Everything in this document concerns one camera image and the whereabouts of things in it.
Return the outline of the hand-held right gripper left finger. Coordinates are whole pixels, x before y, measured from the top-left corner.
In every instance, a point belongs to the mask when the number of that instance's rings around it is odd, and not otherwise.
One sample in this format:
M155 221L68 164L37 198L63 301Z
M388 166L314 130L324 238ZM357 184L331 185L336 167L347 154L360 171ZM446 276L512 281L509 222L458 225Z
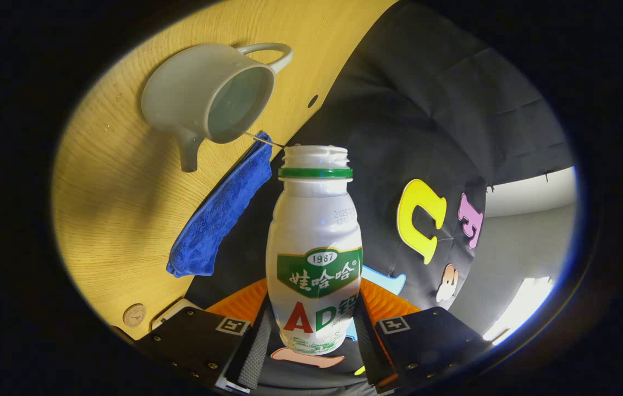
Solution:
M216 393L257 388L274 326L268 283L259 280L209 309L186 306L134 343Z

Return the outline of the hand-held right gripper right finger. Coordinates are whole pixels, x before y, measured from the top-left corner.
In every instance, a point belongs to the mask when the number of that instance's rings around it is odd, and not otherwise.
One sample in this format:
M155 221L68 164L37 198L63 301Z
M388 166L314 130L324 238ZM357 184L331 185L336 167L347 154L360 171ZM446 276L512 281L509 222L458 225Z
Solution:
M367 381L378 394L427 388L466 369L492 347L446 309L419 309L365 279L354 322Z

